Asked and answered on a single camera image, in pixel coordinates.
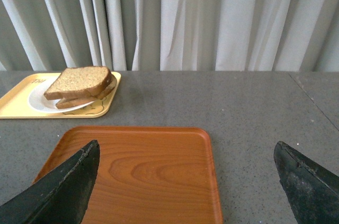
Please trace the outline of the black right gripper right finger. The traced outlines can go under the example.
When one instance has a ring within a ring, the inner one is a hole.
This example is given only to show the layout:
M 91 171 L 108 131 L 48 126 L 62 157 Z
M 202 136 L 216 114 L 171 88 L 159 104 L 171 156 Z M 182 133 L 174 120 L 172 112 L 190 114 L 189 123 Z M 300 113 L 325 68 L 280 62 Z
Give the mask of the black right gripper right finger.
M 338 176 L 283 141 L 273 157 L 297 223 L 338 223 Z

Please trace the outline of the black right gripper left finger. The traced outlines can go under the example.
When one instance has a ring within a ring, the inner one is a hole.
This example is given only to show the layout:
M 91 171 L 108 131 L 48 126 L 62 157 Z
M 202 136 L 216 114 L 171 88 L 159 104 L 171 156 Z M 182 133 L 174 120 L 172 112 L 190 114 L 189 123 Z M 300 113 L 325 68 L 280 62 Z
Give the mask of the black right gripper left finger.
M 1 205 L 1 223 L 81 223 L 93 191 L 100 146 L 92 140 Z

